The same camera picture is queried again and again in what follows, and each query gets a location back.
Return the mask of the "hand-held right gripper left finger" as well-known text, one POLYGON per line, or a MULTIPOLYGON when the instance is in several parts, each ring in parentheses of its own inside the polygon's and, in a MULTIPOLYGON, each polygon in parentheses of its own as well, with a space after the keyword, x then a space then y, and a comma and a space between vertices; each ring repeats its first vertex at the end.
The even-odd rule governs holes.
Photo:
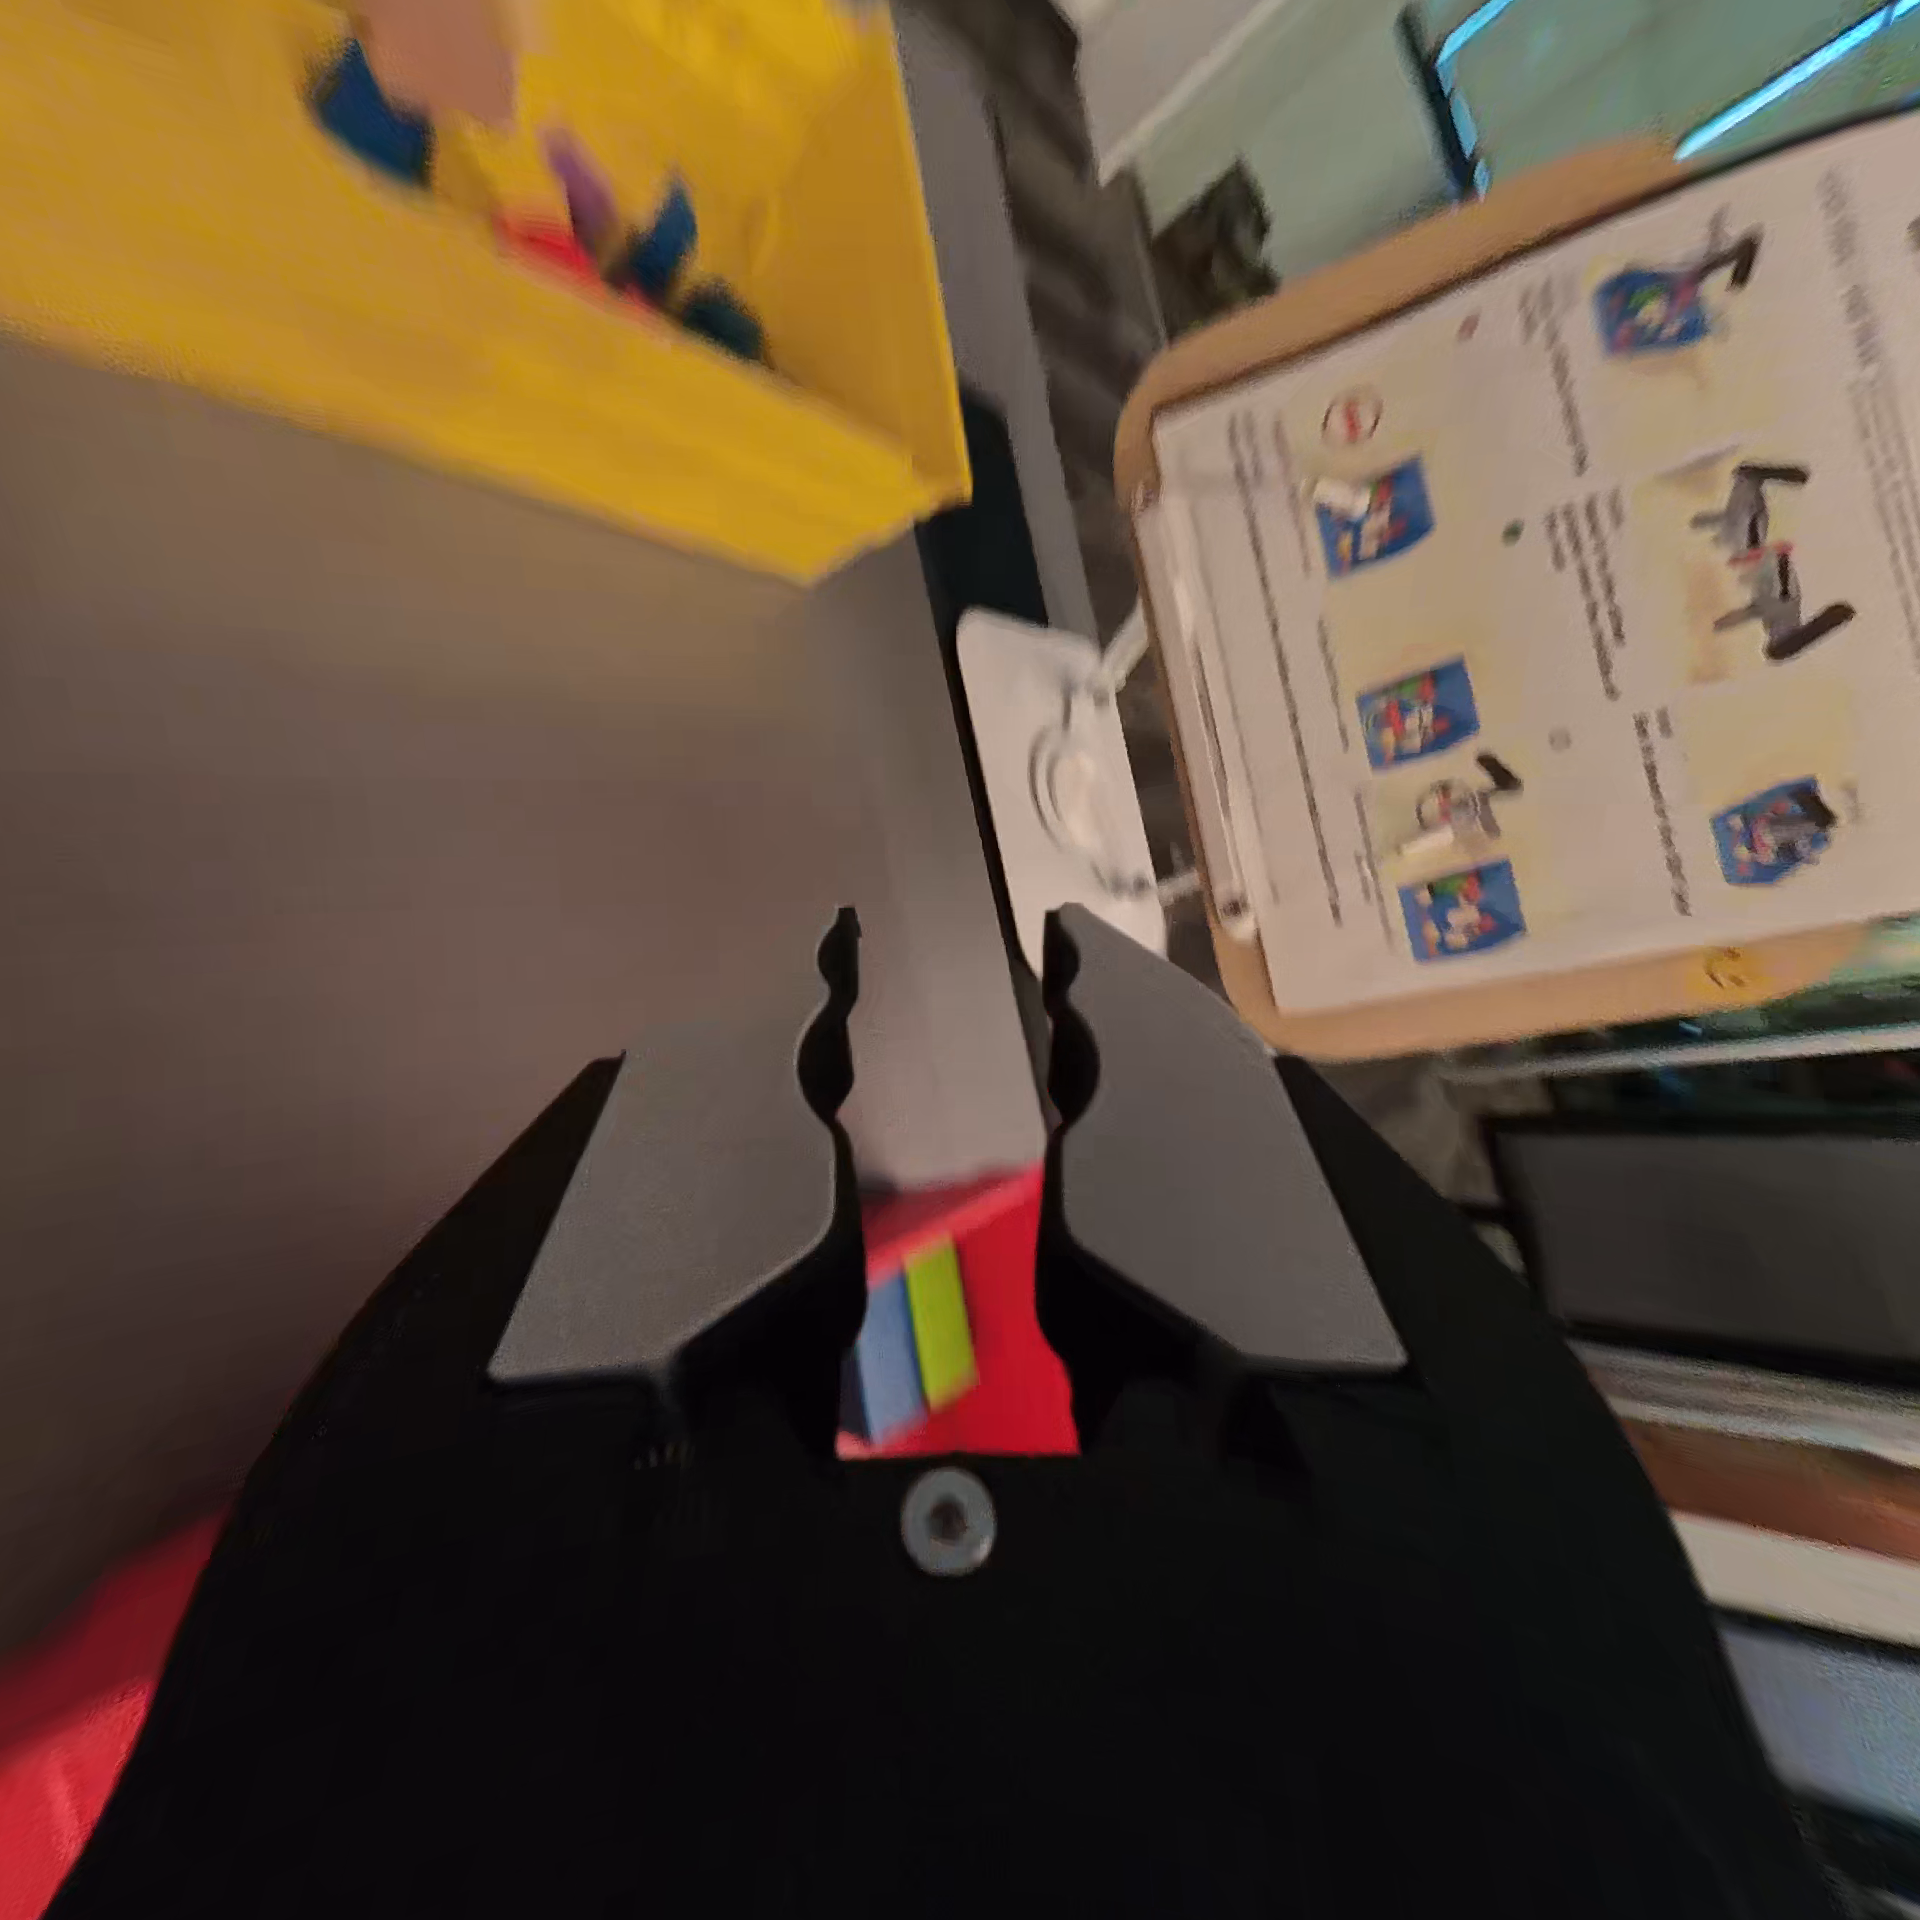
POLYGON ((804 1452, 831 1452, 865 1309, 841 1117, 856 948, 856 912, 839 904, 770 1008, 626 1048, 487 1363, 490 1384, 636 1387, 677 1437, 757 1397, 804 1452))

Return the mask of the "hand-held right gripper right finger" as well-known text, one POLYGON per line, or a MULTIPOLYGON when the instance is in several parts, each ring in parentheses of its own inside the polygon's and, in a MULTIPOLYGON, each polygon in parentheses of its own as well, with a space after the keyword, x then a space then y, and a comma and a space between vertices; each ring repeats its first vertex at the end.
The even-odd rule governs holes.
POLYGON ((1073 1436, 1138 1387, 1228 1422, 1250 1383, 1407 1369, 1276 1054, 1164 955, 1072 902, 1045 925, 1037 1307, 1073 1436))

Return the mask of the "red plastic bin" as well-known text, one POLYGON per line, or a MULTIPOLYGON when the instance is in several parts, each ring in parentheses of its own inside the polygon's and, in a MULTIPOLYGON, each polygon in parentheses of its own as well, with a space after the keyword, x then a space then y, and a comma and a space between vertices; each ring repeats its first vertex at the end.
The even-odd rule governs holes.
MULTIPOLYGON (((975 1387, 888 1447, 841 1459, 1068 1455, 1065 1369, 1034 1307, 1040 1165, 862 1203, 868 1287, 953 1239, 975 1343, 975 1387)), ((37 1918, 78 1861, 151 1708, 164 1656, 226 1512, 124 1558, 2 1665, 2 1916, 37 1918)))

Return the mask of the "green wooden block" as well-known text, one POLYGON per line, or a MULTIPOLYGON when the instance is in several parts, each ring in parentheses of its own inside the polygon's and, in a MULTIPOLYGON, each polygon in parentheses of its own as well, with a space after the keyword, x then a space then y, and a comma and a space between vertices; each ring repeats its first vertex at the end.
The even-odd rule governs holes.
POLYGON ((964 1398, 977 1380, 975 1343, 954 1239, 922 1243, 902 1263, 908 1320, 928 1413, 964 1398))

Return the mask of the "yellow plastic bin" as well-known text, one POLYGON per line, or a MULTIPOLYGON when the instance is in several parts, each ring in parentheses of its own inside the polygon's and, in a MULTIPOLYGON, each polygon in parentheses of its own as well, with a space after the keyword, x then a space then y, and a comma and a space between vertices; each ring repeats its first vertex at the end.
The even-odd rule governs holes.
POLYGON ((802 585, 964 502, 888 6, 520 6, 511 123, 432 119, 415 188, 306 102, 354 4, 2 4, 4 326, 802 585), (621 241, 686 181, 668 304, 501 251, 497 213, 567 221, 548 125, 621 241), (682 329, 700 280, 764 365, 682 329))

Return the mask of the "tan wooden block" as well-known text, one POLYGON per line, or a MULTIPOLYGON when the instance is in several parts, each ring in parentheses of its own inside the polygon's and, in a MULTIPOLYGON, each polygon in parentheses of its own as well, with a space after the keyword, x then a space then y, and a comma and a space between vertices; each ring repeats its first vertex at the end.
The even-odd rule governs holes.
POLYGON ((429 121, 461 115, 506 127, 516 112, 524 6, 511 3, 362 3, 357 39, 384 95, 429 121))

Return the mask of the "rolling display screen stand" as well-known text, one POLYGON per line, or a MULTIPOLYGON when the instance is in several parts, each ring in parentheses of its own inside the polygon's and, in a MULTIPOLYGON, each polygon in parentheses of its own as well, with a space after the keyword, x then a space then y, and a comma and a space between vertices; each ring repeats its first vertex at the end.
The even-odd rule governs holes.
POLYGON ((1498 1117, 1522 1273, 1574 1336, 1914 1392, 1913 1116, 1498 1117))

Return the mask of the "wooden framed instruction sign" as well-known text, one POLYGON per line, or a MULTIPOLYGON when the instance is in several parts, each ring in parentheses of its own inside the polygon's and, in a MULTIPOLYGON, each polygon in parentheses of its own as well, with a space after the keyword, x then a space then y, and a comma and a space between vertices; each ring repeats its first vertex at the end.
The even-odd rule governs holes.
POLYGON ((1711 1013, 1914 917, 1914 134, 1585 150, 1141 375, 1116 481, 1258 1039, 1711 1013))

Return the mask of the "black table strip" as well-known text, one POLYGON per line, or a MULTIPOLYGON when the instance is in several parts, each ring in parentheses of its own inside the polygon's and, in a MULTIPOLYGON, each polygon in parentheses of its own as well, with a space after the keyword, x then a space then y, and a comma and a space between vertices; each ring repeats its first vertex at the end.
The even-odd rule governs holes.
POLYGON ((1002 945, 1002 965, 1014 993, 1029 1076, 1037 1094, 1041 1128, 1048 1132, 1056 1121, 1047 1080, 1048 1016, 1041 1003, 1040 975, 1025 961, 1018 943, 999 837, 991 824, 991 801, 977 755, 975 721, 957 659, 957 627, 961 615, 980 611, 1041 624, 1047 608, 1017 479, 1014 445, 1006 421, 969 383, 959 387, 959 401, 970 493, 957 508, 922 518, 914 529, 914 540, 933 630, 938 641, 957 751, 966 772, 975 835, 991 889, 999 943, 1002 945))

